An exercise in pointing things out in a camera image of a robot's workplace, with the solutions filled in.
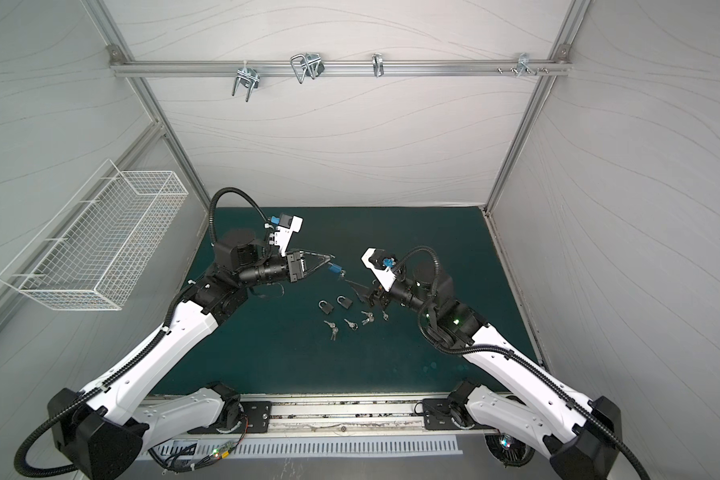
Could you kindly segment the black padlock shackle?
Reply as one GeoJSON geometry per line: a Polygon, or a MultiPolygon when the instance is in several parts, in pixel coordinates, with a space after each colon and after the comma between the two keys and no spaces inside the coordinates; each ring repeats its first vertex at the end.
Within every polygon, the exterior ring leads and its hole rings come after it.
{"type": "Polygon", "coordinates": [[[349,310],[353,305],[353,301],[344,295],[339,295],[337,297],[337,302],[347,310],[349,310]]]}

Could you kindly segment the silver key pair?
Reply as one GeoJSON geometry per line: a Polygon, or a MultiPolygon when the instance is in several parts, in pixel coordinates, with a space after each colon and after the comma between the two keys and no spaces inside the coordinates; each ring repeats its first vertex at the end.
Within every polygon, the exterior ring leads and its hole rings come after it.
{"type": "Polygon", "coordinates": [[[324,320],[323,323],[331,329],[330,340],[336,341],[339,332],[339,328],[337,327],[337,325],[334,322],[330,322],[327,320],[324,320]]]}

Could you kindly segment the silver key bunch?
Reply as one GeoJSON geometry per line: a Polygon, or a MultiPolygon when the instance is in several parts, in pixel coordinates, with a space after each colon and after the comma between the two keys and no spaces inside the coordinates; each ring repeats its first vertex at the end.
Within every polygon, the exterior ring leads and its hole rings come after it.
{"type": "Polygon", "coordinates": [[[362,311],[362,314],[365,316],[365,318],[361,321],[362,325],[368,325],[370,323],[373,323],[375,321],[374,314],[370,311],[362,311]]]}

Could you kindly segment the black padlock with keys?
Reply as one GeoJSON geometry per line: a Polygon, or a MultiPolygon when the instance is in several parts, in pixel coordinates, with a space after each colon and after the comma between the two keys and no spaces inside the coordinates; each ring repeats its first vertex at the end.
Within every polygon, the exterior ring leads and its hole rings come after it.
{"type": "Polygon", "coordinates": [[[325,314],[330,315],[334,310],[334,306],[326,300],[320,300],[318,302],[318,308],[325,314]]]}

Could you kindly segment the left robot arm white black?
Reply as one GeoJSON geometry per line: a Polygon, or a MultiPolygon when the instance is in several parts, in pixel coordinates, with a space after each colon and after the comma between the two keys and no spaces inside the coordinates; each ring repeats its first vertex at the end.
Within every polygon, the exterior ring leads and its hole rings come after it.
{"type": "Polygon", "coordinates": [[[48,418],[19,445],[15,471],[27,478],[81,472],[115,479],[146,450],[194,428],[230,429],[241,414],[237,393],[220,383],[142,410],[153,387],[198,343],[227,321],[259,285],[298,282],[310,276],[309,252],[291,250],[299,216],[264,216],[269,234],[251,229],[216,231],[216,208],[225,194],[259,206],[239,188],[212,197],[208,233],[213,263],[170,302],[162,323],[118,363],[75,392],[64,388],[48,403],[48,418]]]}

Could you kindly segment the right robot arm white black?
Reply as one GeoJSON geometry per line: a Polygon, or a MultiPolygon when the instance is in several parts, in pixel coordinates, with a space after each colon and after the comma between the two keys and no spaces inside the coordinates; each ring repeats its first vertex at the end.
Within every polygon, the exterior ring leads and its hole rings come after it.
{"type": "Polygon", "coordinates": [[[610,399],[591,399],[567,386],[516,349],[474,308],[459,300],[451,277],[430,247],[403,257],[369,248],[361,257],[375,277],[370,287],[354,283],[369,305],[398,303],[416,314],[425,341],[439,352],[461,357],[499,381],[501,396],[464,381],[448,397],[452,423],[467,430],[494,428],[500,452],[545,457],[561,479],[605,479],[623,457],[641,479],[648,470],[626,445],[621,411],[610,399]]]}

